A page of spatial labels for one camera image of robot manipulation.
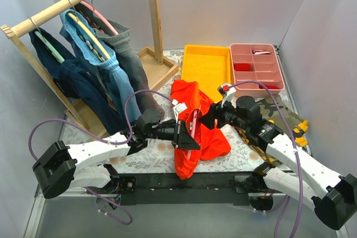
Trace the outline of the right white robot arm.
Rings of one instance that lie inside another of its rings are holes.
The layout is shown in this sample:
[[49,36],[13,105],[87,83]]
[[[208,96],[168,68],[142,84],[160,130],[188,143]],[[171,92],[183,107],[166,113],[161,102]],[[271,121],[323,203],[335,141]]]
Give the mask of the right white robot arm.
[[211,104],[199,121],[209,129],[227,124],[237,128],[249,145],[262,149],[295,173],[292,176],[264,162],[245,180],[239,181],[239,187],[259,192],[272,189],[302,200],[333,230],[341,229],[356,213],[356,177],[342,176],[304,150],[294,148],[287,134],[262,117],[252,97],[238,98],[235,106],[228,101]]

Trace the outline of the orange red shorts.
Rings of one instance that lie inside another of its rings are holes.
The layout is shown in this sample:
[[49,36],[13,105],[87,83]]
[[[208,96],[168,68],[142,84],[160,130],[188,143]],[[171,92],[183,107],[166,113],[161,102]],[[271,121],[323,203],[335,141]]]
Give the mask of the orange red shorts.
[[194,124],[194,140],[200,145],[199,150],[175,149],[175,172],[182,180],[189,179],[200,161],[210,161],[230,153],[231,146],[220,129],[210,130],[199,123],[209,111],[214,101],[199,89],[197,82],[177,79],[171,86],[171,99],[184,103],[187,108],[178,115],[186,127]]

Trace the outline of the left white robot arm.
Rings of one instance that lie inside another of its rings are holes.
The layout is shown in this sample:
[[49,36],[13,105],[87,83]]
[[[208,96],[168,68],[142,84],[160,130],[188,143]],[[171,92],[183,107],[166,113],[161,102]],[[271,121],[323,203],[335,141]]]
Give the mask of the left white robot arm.
[[184,120],[161,122],[159,112],[153,109],[133,121],[132,129],[132,134],[124,130],[103,141],[72,145],[59,141],[50,145],[32,167],[43,196],[51,199],[69,188],[95,187],[106,193],[122,189],[125,183],[105,161],[137,153],[148,146],[149,139],[169,140],[181,150],[200,149]]

